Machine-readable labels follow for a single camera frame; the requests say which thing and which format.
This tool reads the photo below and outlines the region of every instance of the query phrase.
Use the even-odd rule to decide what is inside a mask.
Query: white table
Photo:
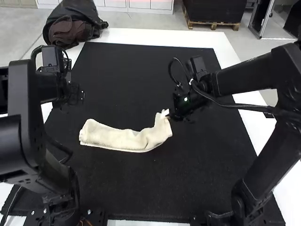
[[[223,32],[193,32],[193,31],[168,31],[168,30],[140,30],[140,29],[120,29],[110,28],[103,32],[101,38],[93,42],[172,46],[172,47],[192,47],[192,48],[213,48],[221,68],[226,68],[240,62],[234,49]],[[68,50],[69,58],[74,65],[83,43]],[[249,103],[266,105],[258,91],[233,95],[237,103]],[[51,105],[42,106],[44,120],[47,119]],[[262,113],[251,111],[239,111],[249,134],[251,142],[257,154],[259,154],[274,130],[276,120],[267,119]],[[300,226],[301,218],[301,162],[298,161],[293,169],[275,188],[274,195],[282,212],[287,226]],[[8,196],[12,185],[0,184],[0,207]],[[21,226],[25,217],[8,217],[8,225]],[[132,221],[109,221],[110,226],[133,226],[141,224]],[[169,223],[143,222],[143,225],[166,226]]]

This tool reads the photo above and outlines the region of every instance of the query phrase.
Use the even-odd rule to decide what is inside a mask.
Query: black jacket
[[[72,21],[83,21],[92,26],[91,34],[87,40],[99,38],[101,30],[109,26],[106,21],[98,17],[93,0],[63,0],[51,12],[43,28],[43,38],[48,45],[51,45],[49,41],[50,26],[64,16],[71,16]]]

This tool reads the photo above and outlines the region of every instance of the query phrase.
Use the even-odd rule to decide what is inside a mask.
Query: black cable
[[[66,164],[71,159],[73,155],[73,151],[67,148],[66,146],[64,146],[63,144],[59,143],[58,141],[54,140],[53,138],[51,138],[47,133],[45,133],[45,137],[46,137],[46,141],[49,144],[51,144],[52,146],[56,147],[60,151],[67,154],[67,157],[60,160],[61,164]]]
[[[181,83],[180,83],[180,82],[172,75],[172,72],[171,72],[171,67],[172,67],[172,65],[173,65],[174,62],[178,62],[178,63],[180,64],[181,68],[183,69],[183,71],[184,71],[184,73],[185,73],[187,82],[189,82],[190,77],[189,77],[189,75],[188,75],[188,73],[187,73],[187,71],[186,71],[184,65],[182,64],[182,62],[181,62],[178,58],[174,57],[174,58],[169,62],[169,64],[168,64],[168,74],[169,74],[169,77],[172,79],[172,81],[173,81],[178,87],[182,87],[182,84],[181,84]]]
[[[296,121],[300,123],[301,121],[301,115],[295,112],[290,112],[284,109],[271,107],[271,106],[261,106],[261,105],[248,105],[248,104],[226,104],[218,102],[213,96],[201,91],[194,83],[196,81],[191,82],[192,89],[200,94],[201,96],[211,100],[212,102],[216,103],[217,105],[225,108],[232,108],[232,109],[240,109],[240,110],[248,110],[248,111],[255,111],[255,112],[264,112],[264,113],[270,113],[274,116],[279,117],[286,117],[290,120]]]
[[[241,109],[241,110],[249,110],[249,111],[256,111],[256,112],[268,112],[270,113],[269,106],[262,106],[262,105],[248,105],[248,104],[227,104],[217,101],[213,96],[201,91],[194,83],[196,83],[195,80],[191,82],[192,89],[200,94],[201,96],[211,100],[212,102],[216,103],[217,105],[225,108],[235,108],[235,109]]]
[[[15,204],[16,197],[19,195],[19,192],[22,190],[22,188],[23,187],[19,187],[19,189],[16,191],[15,196],[13,197],[13,200],[11,201],[11,203],[10,203],[10,205],[9,205],[6,213],[3,215],[3,218],[2,218],[2,220],[0,222],[0,226],[4,226],[5,225],[6,220],[8,218],[8,215],[9,215],[9,212],[10,212],[12,206]]]
[[[68,68],[69,68],[69,57],[68,57],[68,54],[67,54],[67,52],[66,52],[65,49],[63,49],[63,48],[60,47],[60,46],[56,46],[56,47],[58,47],[61,51],[63,51],[63,53],[66,55],[66,58],[67,58],[66,72],[65,72],[65,74],[64,74],[64,76],[65,76],[65,75],[67,74]]]
[[[36,48],[32,51],[32,54],[30,55],[30,59],[31,59],[32,62],[33,62],[33,65],[34,65],[34,69],[35,69],[35,70],[36,70],[36,68],[37,68],[37,65],[36,65],[37,54],[39,54],[40,52],[42,52],[42,47],[43,47],[43,45],[40,45],[40,46],[36,47]]]

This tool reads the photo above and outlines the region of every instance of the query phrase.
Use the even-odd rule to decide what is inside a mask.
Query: wooden pallet
[[[188,17],[188,13],[186,11],[186,8],[184,6],[184,4],[182,3],[182,9],[183,9],[183,12],[184,12],[184,17],[186,19],[186,23],[187,23],[187,26],[188,26],[188,29],[193,29],[193,25],[194,24],[209,24],[211,25],[211,30],[215,30],[217,25],[227,25],[227,26],[233,26],[233,30],[234,31],[238,31],[239,30],[239,26],[240,26],[240,23],[236,23],[236,24],[232,24],[232,23],[224,23],[224,22],[199,22],[199,21],[191,21]]]

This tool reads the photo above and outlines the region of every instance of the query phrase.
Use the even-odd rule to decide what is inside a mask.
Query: metal frame
[[[257,2],[254,5],[254,9],[253,9],[253,12],[252,12],[252,16],[251,16],[248,28],[260,40],[297,40],[297,39],[294,39],[294,38],[290,39],[290,38],[263,38],[262,37],[263,33],[265,31],[265,28],[267,26],[269,16],[270,16],[270,14],[271,14],[271,12],[273,10],[274,3],[275,3],[275,0],[270,0],[269,6],[268,6],[268,9],[267,9],[267,12],[266,12],[266,15],[265,15],[265,17],[264,17],[264,19],[262,20],[262,23],[261,23],[261,29],[260,29],[259,32],[257,32],[253,28],[253,21],[254,21],[254,18],[255,18],[255,14],[256,14],[258,5],[260,4],[260,0],[257,0]]]

